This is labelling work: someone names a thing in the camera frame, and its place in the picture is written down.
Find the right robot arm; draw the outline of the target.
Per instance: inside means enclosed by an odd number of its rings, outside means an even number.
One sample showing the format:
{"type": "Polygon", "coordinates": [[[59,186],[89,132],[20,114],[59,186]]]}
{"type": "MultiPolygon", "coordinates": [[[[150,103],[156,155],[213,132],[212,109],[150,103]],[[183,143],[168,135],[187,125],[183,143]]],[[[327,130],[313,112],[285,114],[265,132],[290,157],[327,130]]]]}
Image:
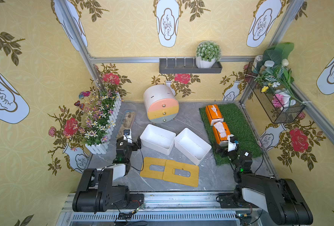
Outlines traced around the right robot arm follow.
{"type": "Polygon", "coordinates": [[[249,151],[217,146],[216,153],[229,159],[236,182],[232,193],[217,196],[221,208],[232,204],[238,208],[256,206],[267,212],[276,225],[313,223],[313,214],[293,180],[257,175],[251,170],[253,159],[249,151]]]}

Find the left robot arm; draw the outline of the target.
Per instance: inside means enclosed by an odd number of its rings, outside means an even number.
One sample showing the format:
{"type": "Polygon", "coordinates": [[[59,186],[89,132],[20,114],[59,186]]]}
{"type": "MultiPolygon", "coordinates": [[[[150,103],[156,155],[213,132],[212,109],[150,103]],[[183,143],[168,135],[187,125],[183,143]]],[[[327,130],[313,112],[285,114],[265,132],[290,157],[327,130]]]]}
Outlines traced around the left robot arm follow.
{"type": "Polygon", "coordinates": [[[72,202],[74,212],[106,212],[112,209],[133,209],[144,204],[144,195],[132,194],[126,185],[113,182],[128,175],[132,152],[141,149],[141,139],[136,142],[124,136],[117,139],[116,158],[107,167],[85,169],[72,202]]]}

